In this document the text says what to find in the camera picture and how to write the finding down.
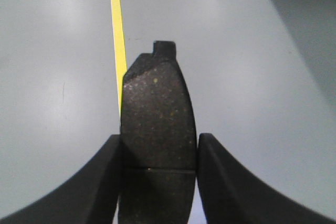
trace black curved holder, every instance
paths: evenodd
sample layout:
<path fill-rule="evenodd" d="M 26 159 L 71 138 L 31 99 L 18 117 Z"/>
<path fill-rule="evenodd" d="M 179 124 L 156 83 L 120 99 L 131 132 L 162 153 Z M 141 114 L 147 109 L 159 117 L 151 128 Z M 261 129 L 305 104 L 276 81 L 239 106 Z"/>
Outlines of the black curved holder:
<path fill-rule="evenodd" d="M 156 41 L 124 76 L 121 135 L 67 182 L 0 224 L 187 223 L 199 184 L 207 223 L 336 224 L 275 191 L 196 130 L 175 43 Z"/>

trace gray floor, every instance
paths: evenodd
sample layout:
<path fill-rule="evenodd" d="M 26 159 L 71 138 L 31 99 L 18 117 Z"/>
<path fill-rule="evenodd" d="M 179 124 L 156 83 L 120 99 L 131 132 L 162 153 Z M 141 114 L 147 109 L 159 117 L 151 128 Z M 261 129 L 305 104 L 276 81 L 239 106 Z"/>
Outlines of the gray floor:
<path fill-rule="evenodd" d="M 130 65 L 173 40 L 198 133 L 336 218 L 336 0 L 121 0 Z M 118 133 L 110 0 L 1 0 L 0 217 Z M 205 223 L 195 197 L 190 223 Z"/>

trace light gray background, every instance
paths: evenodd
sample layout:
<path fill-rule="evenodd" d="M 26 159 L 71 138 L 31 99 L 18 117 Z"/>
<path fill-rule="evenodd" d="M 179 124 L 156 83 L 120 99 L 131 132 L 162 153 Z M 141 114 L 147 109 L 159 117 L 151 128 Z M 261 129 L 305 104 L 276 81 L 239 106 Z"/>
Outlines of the light gray background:
<path fill-rule="evenodd" d="M 336 0 L 121 0 L 130 65 L 173 40 L 198 133 L 336 218 Z M 119 131 L 110 0 L 1 0 L 0 216 Z M 205 223 L 195 198 L 190 223 Z"/>

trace yellow stripe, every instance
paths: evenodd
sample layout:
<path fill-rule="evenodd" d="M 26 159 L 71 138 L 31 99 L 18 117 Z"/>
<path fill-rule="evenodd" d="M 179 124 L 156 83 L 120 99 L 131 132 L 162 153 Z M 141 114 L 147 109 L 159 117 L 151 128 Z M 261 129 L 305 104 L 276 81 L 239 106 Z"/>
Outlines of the yellow stripe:
<path fill-rule="evenodd" d="M 112 27 L 113 27 L 113 40 L 114 40 L 114 54 L 115 54 L 115 72 L 117 74 L 117 87 L 118 87 L 118 106 L 119 115 L 121 112 L 121 94 L 122 94 L 122 77 L 126 73 L 126 54 L 125 54 L 125 41 L 124 32 L 122 29 L 122 16 L 120 0 L 111 0 L 112 9 Z"/>

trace gray surface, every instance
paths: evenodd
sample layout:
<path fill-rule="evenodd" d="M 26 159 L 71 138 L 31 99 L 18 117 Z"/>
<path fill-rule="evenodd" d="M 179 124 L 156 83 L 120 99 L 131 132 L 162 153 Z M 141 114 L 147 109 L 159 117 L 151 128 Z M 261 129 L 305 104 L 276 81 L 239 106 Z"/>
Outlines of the gray surface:
<path fill-rule="evenodd" d="M 335 71 L 323 61 L 335 55 L 335 1 L 121 0 L 128 63 L 151 52 L 153 40 L 174 40 L 197 131 L 212 132 L 262 180 L 332 218 Z M 118 133 L 119 116 L 110 0 L 0 7 L 4 216 L 77 171 Z M 190 223 L 205 223 L 194 203 Z"/>
<path fill-rule="evenodd" d="M 290 28 L 276 0 L 121 0 L 126 51 L 131 63 L 153 40 L 175 41 L 197 131 L 212 132 L 277 190 L 335 218 L 335 68 L 319 63 L 335 55 L 336 0 L 300 1 Z"/>
<path fill-rule="evenodd" d="M 110 0 L 0 0 L 0 217 L 119 132 Z"/>

